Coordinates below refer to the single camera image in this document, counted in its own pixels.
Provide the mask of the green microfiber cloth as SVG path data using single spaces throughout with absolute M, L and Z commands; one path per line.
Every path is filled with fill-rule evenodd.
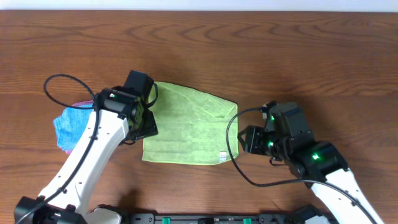
M 236 103 L 166 82 L 149 99 L 159 133 L 144 140 L 143 160 L 208 166 L 238 156 Z

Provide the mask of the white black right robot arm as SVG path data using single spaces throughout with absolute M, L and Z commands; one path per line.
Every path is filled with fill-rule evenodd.
M 282 161 L 329 209 L 339 223 L 382 223 L 362 193 L 348 163 L 327 141 L 316 141 L 306 124 L 297 127 L 248 126 L 238 140 L 251 154 Z

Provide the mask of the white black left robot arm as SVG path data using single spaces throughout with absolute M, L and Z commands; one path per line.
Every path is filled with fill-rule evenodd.
M 88 203 L 109 158 L 124 141 L 158 133 L 150 111 L 150 91 L 106 88 L 98 93 L 93 111 L 68 159 L 36 199 L 22 197 L 14 210 L 16 223 L 127 223 L 116 207 Z

